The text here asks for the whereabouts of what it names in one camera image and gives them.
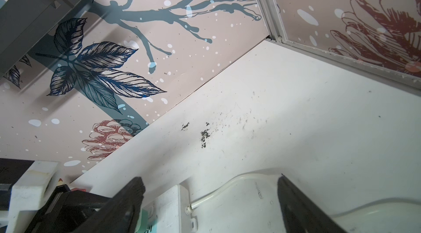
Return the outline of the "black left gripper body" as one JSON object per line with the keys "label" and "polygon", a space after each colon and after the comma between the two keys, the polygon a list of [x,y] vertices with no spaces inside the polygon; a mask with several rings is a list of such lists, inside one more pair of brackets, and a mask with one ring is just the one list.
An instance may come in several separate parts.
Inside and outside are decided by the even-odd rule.
{"label": "black left gripper body", "polygon": [[27,233],[71,233],[101,209],[108,197],[57,186],[47,203],[34,216]]}

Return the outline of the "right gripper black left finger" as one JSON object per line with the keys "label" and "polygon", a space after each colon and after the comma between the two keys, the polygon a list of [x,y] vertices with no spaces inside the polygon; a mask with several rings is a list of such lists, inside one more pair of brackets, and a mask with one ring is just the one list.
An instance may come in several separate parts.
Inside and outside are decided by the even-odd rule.
{"label": "right gripper black left finger", "polygon": [[78,226],[75,233],[134,233],[141,213],[145,185],[133,178],[98,212]]}

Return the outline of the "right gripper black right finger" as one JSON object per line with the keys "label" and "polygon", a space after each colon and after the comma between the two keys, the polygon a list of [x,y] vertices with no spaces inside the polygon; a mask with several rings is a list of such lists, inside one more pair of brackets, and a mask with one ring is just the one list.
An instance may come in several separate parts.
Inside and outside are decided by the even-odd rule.
{"label": "right gripper black right finger", "polygon": [[286,176],[277,181],[277,195],[287,233],[344,233]]}

